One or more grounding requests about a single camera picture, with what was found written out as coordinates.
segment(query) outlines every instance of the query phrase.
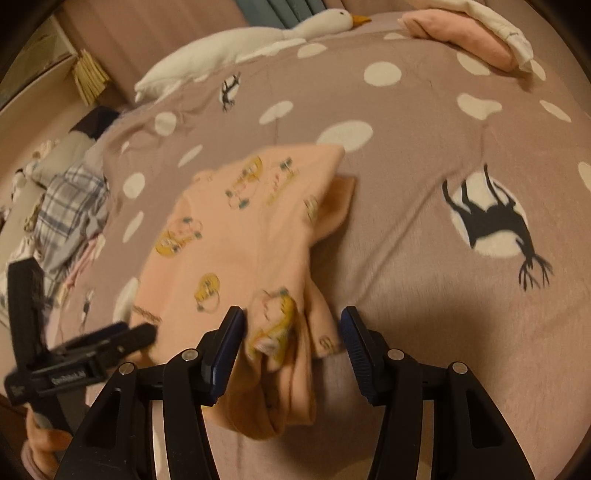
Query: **orange beak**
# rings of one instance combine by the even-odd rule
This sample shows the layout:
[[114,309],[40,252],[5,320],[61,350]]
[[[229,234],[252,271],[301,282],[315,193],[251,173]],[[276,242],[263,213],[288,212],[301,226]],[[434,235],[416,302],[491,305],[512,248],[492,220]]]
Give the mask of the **orange beak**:
[[361,15],[351,15],[351,17],[353,18],[353,28],[360,27],[367,22],[371,22],[371,18],[369,17],[363,17]]

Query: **metal screw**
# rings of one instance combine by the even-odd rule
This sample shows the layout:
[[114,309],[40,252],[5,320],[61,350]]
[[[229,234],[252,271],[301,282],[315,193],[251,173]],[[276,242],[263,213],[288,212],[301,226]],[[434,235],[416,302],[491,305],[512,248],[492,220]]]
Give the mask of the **metal screw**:
[[388,358],[391,360],[402,360],[404,358],[404,352],[397,348],[388,350]]
[[127,362],[126,364],[123,364],[119,367],[119,373],[121,375],[130,374],[134,370],[135,370],[135,365],[130,362]]
[[463,375],[468,373],[468,367],[462,362],[455,362],[452,365],[453,371],[457,374]]
[[195,360],[199,356],[199,352],[196,351],[194,348],[190,348],[189,350],[185,350],[181,353],[181,358],[186,362],[190,362],[191,360]]

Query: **pink pillow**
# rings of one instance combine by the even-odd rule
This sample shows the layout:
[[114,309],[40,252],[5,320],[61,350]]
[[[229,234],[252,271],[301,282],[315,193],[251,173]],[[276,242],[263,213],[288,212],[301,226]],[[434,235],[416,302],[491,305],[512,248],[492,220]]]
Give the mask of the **pink pillow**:
[[431,8],[407,12],[399,22],[413,37],[453,43],[504,72],[518,65],[509,45],[465,14]]

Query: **blue-green curtain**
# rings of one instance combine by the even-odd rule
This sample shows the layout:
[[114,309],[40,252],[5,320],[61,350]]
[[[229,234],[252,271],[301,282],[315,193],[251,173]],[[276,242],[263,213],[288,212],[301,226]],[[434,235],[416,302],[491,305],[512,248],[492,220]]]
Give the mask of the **blue-green curtain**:
[[322,0],[235,0],[253,27],[293,28],[326,7]]

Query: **black deer silhouette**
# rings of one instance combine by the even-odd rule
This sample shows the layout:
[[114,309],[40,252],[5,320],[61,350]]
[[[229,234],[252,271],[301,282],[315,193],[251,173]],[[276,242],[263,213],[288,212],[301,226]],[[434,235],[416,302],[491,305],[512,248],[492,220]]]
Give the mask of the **black deer silhouette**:
[[224,80],[222,84],[222,108],[224,112],[227,112],[234,106],[234,100],[229,98],[230,92],[240,85],[240,72],[236,75],[232,75],[232,83],[228,85],[228,81]]
[[[515,242],[525,257],[525,261],[519,270],[519,284],[523,286],[524,291],[527,291],[528,281],[531,288],[533,288],[534,285],[540,288],[540,284],[531,274],[531,270],[534,269],[535,260],[542,269],[542,285],[544,287],[546,284],[550,285],[548,272],[553,274],[552,266],[544,258],[535,253],[531,234],[525,224],[525,220],[521,214],[515,210],[515,199],[512,198],[511,195],[509,195],[509,193],[507,193],[507,191],[498,183],[495,182],[493,187],[491,178],[488,175],[487,164],[484,165],[484,175],[486,178],[486,185],[496,200],[496,204],[488,207],[486,210],[483,210],[468,198],[466,180],[462,182],[462,203],[468,208],[468,210],[462,208],[452,200],[447,191],[447,180],[441,185],[445,201],[454,212],[457,212],[462,218],[462,222],[464,222],[464,227],[466,227],[466,232],[468,233],[468,238],[470,240],[470,247],[474,248],[478,239],[485,238],[493,233],[503,231],[513,232],[517,236]],[[505,194],[508,203],[503,203],[495,189],[500,190]]]

